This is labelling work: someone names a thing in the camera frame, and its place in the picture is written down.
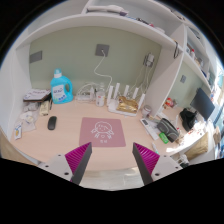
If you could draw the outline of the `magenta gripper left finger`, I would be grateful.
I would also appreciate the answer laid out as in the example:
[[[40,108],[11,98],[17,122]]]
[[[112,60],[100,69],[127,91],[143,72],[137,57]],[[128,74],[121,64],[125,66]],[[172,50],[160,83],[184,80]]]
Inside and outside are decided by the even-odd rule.
[[[86,143],[68,152],[65,155],[66,161],[72,171],[71,181],[79,185],[92,154],[92,143]]]

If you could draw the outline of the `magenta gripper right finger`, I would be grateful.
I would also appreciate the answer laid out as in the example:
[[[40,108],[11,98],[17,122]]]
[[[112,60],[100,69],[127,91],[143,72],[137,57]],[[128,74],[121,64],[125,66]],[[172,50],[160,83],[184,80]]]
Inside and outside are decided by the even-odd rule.
[[[145,185],[152,183],[152,172],[160,155],[138,143],[133,143],[132,153],[136,160],[143,183]]]

